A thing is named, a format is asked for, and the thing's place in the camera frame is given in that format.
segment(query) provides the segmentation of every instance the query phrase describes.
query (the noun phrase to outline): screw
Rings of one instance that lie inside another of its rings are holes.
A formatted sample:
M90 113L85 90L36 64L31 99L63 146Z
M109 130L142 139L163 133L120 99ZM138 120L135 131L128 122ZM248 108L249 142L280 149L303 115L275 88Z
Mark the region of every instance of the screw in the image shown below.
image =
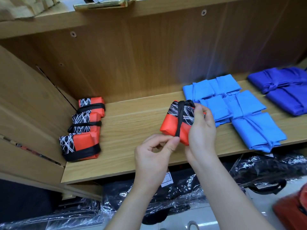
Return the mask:
M202 15L202 16L205 16L206 13L207 13L207 10L204 9L204 10L201 12L201 15Z
M77 37L77 34L76 34L76 32L74 32L74 31L71 31L71 32L70 32L70 35L71 35L72 37L74 37L74 38Z

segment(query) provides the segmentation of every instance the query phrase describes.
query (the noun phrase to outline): floor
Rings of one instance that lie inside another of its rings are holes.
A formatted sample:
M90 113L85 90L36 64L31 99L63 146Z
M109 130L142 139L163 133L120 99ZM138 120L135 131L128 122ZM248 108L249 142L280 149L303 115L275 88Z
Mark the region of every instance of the floor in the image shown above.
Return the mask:
M276 230L285 230L278 218L273 213L271 206L279 198L298 191L305 183L307 183L307 176L297 181L287 184L286 187L277 195L259 195L247 189L247 196L250 198L256 208L266 217L266 219L276 228ZM195 221L201 230L219 230L218 223L214 217L209 204L204 204L201 207L191 207L190 210L176 215L168 216L167 219L155 225L143 225L140 230L184 230L187 229L189 221ZM102 226L94 226L90 228L83 228L84 230L102 230Z

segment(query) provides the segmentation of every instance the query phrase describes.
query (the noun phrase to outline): hand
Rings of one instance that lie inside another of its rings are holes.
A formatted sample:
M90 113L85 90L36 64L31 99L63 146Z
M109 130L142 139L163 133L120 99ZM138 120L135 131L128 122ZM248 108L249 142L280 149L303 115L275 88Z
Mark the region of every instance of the hand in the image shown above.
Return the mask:
M217 159L215 152L216 127L209 108L195 104L194 123L189 132L185 154L190 165L197 169L203 163Z
M155 194L162 184L169 165L169 157L177 148L180 138L170 135L152 135L134 151L135 179L133 190ZM166 143L160 152L153 152L161 143Z

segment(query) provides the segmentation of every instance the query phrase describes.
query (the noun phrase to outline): wooden shelf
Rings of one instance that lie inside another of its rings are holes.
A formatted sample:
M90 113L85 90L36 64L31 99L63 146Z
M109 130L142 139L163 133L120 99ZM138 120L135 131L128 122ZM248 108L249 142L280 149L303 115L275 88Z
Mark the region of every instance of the wooden shelf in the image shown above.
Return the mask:
M239 84L267 107L266 111L287 135L288 139L282 141L282 145L307 141L307 115L292 117L267 100L248 81L239 81ZM100 138L102 153L97 159L68 162L62 182L70 184L134 172L134 148L148 136L159 133L170 104L184 99L183 92L174 92L106 104ZM246 148L232 124L217 128L216 152L219 157L248 151L251 150ZM186 163L182 144L169 161L170 165L181 163Z
M83 0L62 0L61 3L33 19L0 22L0 39L230 1L236 0L136 0L128 8L76 12L73 5L81 4Z

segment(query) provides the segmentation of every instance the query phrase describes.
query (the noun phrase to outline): left hand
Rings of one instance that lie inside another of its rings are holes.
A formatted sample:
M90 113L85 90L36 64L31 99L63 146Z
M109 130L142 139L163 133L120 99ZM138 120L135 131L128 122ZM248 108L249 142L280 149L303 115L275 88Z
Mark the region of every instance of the left hand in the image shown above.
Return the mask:
M179 137L152 135L135 148L135 179L132 190L151 196L155 194L166 175L169 157L179 141ZM157 153L153 152L161 143L166 143L163 149Z

